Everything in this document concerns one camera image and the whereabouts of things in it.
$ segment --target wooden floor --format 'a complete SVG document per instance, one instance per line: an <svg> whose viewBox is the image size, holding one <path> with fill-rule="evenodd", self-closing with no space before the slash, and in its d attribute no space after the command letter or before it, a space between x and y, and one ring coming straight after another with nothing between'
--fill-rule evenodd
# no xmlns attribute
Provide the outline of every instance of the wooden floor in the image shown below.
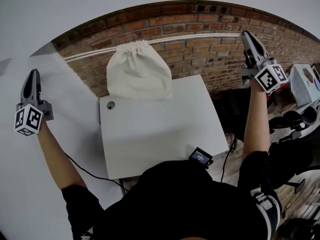
<svg viewBox="0 0 320 240"><path fill-rule="evenodd" d="M313 131L317 126L320 125L319 118L317 122L303 131L302 135L306 135ZM288 129L275 130L270 136L271 142L276 142L280 138L287 136L291 131ZM223 182L233 186L237 186L239 179L239 168L242 163L242 150L243 143L238 141L237 149L231 153L227 159ZM227 153L219 154L213 157L214 163L210 165L208 173L213 180L220 182L222 176L222 168ZM124 186L130 189L136 182L137 177L124 179ZM290 208L286 211L285 219L290 218L308 218L313 210L311 203L317 202L320 198L320 170L307 171L300 175L296 175L291 179L291 182L299 183L302 179L305 179L305 187L298 194L294 194L294 187L283 185L279 189L276 189L276 193L282 204L283 210L288 204L291 204ZM280 224L285 223L285 220L281 219ZM274 237L275 240L280 240L279 236Z"/></svg>

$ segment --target human arm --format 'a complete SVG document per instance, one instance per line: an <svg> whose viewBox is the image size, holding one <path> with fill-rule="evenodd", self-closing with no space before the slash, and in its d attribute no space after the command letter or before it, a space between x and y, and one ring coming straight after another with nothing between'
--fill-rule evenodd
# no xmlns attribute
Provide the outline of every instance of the human arm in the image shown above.
<svg viewBox="0 0 320 240"><path fill-rule="evenodd" d="M51 133L45 119L41 122L38 140L52 178L59 189L71 185L87 187L80 174Z"/></svg>
<svg viewBox="0 0 320 240"><path fill-rule="evenodd" d="M267 96L255 79L250 81L251 96L246 120L242 159L255 151L268 152L270 132L267 111Z"/></svg>

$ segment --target white table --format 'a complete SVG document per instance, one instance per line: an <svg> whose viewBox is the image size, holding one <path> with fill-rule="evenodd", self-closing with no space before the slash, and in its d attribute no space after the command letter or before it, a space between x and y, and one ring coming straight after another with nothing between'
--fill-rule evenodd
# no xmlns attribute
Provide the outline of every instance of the white table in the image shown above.
<svg viewBox="0 0 320 240"><path fill-rule="evenodd" d="M175 79L171 100L100 98L104 156L110 179L141 175L163 161L185 160L199 147L229 149L200 75ZM108 110L107 104L115 106Z"/></svg>
<svg viewBox="0 0 320 240"><path fill-rule="evenodd" d="M307 107L316 108L320 101L320 91L317 89L315 81L311 83L304 74L304 69L308 70L316 79L316 76L309 64L294 64L290 69L290 88L297 104L297 112L301 114Z"/></svg>

